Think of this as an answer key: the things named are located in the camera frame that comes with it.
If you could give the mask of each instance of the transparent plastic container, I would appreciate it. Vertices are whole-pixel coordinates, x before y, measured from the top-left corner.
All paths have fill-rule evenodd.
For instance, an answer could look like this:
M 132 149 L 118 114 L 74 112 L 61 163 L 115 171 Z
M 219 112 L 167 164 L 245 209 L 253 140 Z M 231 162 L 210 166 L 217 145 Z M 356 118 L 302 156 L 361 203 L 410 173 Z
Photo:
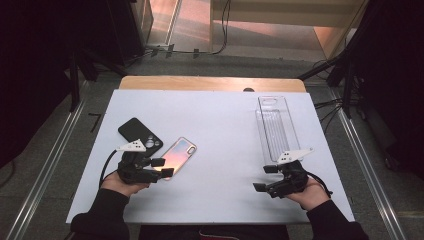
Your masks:
M 284 151 L 300 149 L 285 97 L 259 97 L 256 120 L 265 165 L 275 165 Z

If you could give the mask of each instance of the black sleeve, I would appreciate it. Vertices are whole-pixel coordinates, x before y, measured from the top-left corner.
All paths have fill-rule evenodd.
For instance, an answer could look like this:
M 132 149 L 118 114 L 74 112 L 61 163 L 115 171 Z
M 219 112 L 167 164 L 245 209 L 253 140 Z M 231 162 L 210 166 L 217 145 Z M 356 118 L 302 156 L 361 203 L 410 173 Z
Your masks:
M 118 192 L 99 189 L 96 199 L 87 213 L 72 219 L 72 240 L 129 239 L 128 226 L 123 219 L 129 198 Z
M 368 239 L 361 225 L 357 222 L 349 222 L 331 200 L 312 209 L 307 216 L 311 222 L 315 240 Z

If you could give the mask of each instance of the cable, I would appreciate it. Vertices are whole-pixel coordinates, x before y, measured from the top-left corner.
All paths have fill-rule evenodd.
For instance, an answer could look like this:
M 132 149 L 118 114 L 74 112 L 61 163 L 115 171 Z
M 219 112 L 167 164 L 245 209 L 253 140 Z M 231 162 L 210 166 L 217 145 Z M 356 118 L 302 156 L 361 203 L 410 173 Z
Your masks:
M 328 116 L 330 116 L 334 111 L 336 111 L 336 109 L 338 107 L 340 107 L 341 105 L 337 105 L 336 107 L 334 107 L 329 113 L 327 113 L 324 117 L 322 117 L 319 122 L 322 123 Z
M 230 10 L 231 10 L 231 0 L 227 0 L 227 2 L 225 3 L 224 6 L 224 10 L 222 11 L 222 16 L 221 16 L 221 26 L 222 26 L 222 32 L 224 33 L 224 42 L 221 46 L 221 49 L 210 53 L 210 52 L 188 52 L 188 51 L 169 51 L 169 50 L 162 50 L 162 49 L 151 49 L 152 52 L 157 51 L 157 52 L 163 52 L 163 53 L 182 53 L 182 54 L 206 54 L 206 55 L 216 55 L 216 54 L 220 54 L 222 51 L 224 51 L 224 49 L 227 47 L 227 40 L 228 40 L 228 21 L 230 18 Z
M 315 66 L 316 66 L 318 63 L 320 63 L 320 62 L 325 62 L 325 63 L 327 63 L 328 67 L 331 67 L 331 65 L 329 65 L 329 64 L 328 64 L 327 60 L 326 60 L 326 59 L 323 59 L 323 60 L 319 60 L 319 61 L 315 62 L 315 63 L 314 63 L 314 65 L 312 65 L 312 69 L 314 69 L 314 68 L 315 68 Z M 327 74 L 330 74 L 330 72 L 329 72 L 327 69 L 325 69 L 324 71 L 325 71 Z M 318 74 L 316 74 L 315 76 L 317 76 L 318 78 L 320 78 L 320 79 L 322 79 L 322 80 L 327 80 L 327 77 L 321 77 L 321 76 L 320 76 L 320 75 L 318 75 Z
M 109 165 L 109 162 L 110 162 L 110 160 L 112 159 L 112 157 L 113 157 L 113 155 L 115 155 L 115 153 L 116 153 L 116 150 L 113 150 L 113 152 L 109 155 L 109 157 L 107 158 L 107 160 L 106 160 L 106 162 L 105 162 L 105 165 L 103 166 L 103 170 L 102 170 L 102 173 L 101 173 L 101 175 L 100 175 L 100 180 L 99 180 L 99 188 L 102 186 L 102 183 L 103 183 L 103 181 L 104 181 L 104 175 L 105 175 L 105 172 L 106 172 L 106 168 L 107 168 L 107 165 Z
M 328 105 L 333 105 L 334 103 L 342 103 L 342 99 L 341 98 L 337 98 L 337 99 L 333 99 L 327 102 L 320 102 L 320 103 L 315 103 L 314 107 L 315 109 L 320 109 L 322 107 L 326 107 Z
M 129 67 L 131 67 L 134 63 L 136 63 L 138 60 L 140 60 L 141 58 L 143 58 L 143 57 L 145 57 L 145 56 L 147 56 L 147 55 L 150 55 L 150 54 L 152 54 L 152 53 L 153 53 L 153 51 L 145 52 L 143 55 L 138 56 L 138 57 L 136 57 L 136 58 L 132 59 L 132 62 L 131 62 L 130 64 L 128 64 L 128 66 L 126 66 L 124 69 L 128 69 L 128 68 L 129 68 Z M 104 68 L 96 67 L 96 71 L 97 71 L 97 72 L 110 72 L 111 70 L 110 70 L 110 69 L 104 69 Z
M 225 10 L 227 9 L 227 6 L 228 6 L 227 19 L 226 19 L 226 24 L 225 24 L 225 27 L 224 27 L 224 16 L 225 16 Z M 225 4 L 224 11 L 222 12 L 222 17 L 221 17 L 222 32 L 224 33 L 224 43 L 222 44 L 222 47 L 219 51 L 212 53 L 214 55 L 220 54 L 227 47 L 228 20 L 230 18 L 230 10 L 231 10 L 231 0 L 228 0 L 227 3 Z
M 325 185 L 324 181 L 319 178 L 317 175 L 306 171 L 306 174 L 311 176 L 313 179 L 315 179 L 319 184 L 321 184 L 324 187 L 325 193 L 327 193 L 328 197 L 331 198 L 331 194 L 333 194 L 332 191 L 328 190 L 327 185 Z
M 327 128 L 328 128 L 328 126 L 330 125 L 331 121 L 333 120 L 333 118 L 336 116 L 337 112 L 338 112 L 341 108 L 342 108 L 342 106 L 340 105 L 340 106 L 337 106 L 337 107 L 335 107 L 335 108 L 333 109 L 333 111 L 332 111 L 332 112 L 334 112 L 334 113 L 333 113 L 333 115 L 331 116 L 330 120 L 328 120 L 327 125 L 325 126 L 325 129 L 324 129 L 324 135 L 327 133 Z

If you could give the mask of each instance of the hand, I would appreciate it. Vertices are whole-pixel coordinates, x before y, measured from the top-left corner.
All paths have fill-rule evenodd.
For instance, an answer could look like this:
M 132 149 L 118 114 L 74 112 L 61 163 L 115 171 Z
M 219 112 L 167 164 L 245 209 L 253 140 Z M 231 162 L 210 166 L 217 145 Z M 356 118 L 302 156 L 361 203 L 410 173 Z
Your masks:
M 149 186 L 150 183 L 126 184 L 121 180 L 117 172 L 113 172 L 105 178 L 101 188 L 113 190 L 130 197 L 132 194 L 135 194 L 144 188 L 148 188 Z
M 303 192 L 289 194 L 286 198 L 299 203 L 306 211 L 310 211 L 330 200 L 321 184 L 312 178 L 309 178 Z

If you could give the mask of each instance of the aluminum rail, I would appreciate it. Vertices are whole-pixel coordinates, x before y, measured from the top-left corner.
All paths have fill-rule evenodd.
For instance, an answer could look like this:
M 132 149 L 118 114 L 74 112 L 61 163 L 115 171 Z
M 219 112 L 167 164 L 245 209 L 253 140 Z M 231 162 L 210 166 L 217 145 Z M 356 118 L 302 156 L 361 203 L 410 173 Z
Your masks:
M 43 197 L 51 176 L 53 175 L 63 150 L 66 147 L 69 137 L 72 134 L 74 127 L 81 115 L 82 109 L 84 108 L 86 102 L 85 96 L 87 96 L 89 88 L 90 86 L 88 81 L 84 81 L 81 87 L 81 101 L 75 108 L 74 112 L 69 113 L 63 128 L 60 131 L 59 136 L 57 137 L 56 142 L 54 143 L 52 150 L 50 151 L 50 154 L 40 171 L 40 174 L 38 174 L 37 180 L 35 181 L 31 191 L 22 204 L 19 214 L 6 237 L 7 240 L 23 239 L 26 229 L 28 228 L 31 219 L 37 210 L 38 204 Z
M 330 88 L 330 91 L 333 99 L 340 98 L 337 89 Z M 371 161 L 368 158 L 368 155 L 356 132 L 352 120 L 346 116 L 344 111 L 339 111 L 338 114 L 349 141 L 353 147 L 353 151 L 355 152 L 355 155 L 358 159 L 358 163 L 362 169 L 368 187 L 370 188 L 371 194 L 374 197 L 374 201 L 377 204 L 383 222 L 386 225 L 390 238 L 393 240 L 407 239 L 396 216 L 396 213 L 393 210 L 390 200 L 384 192 L 383 186 L 374 171 Z

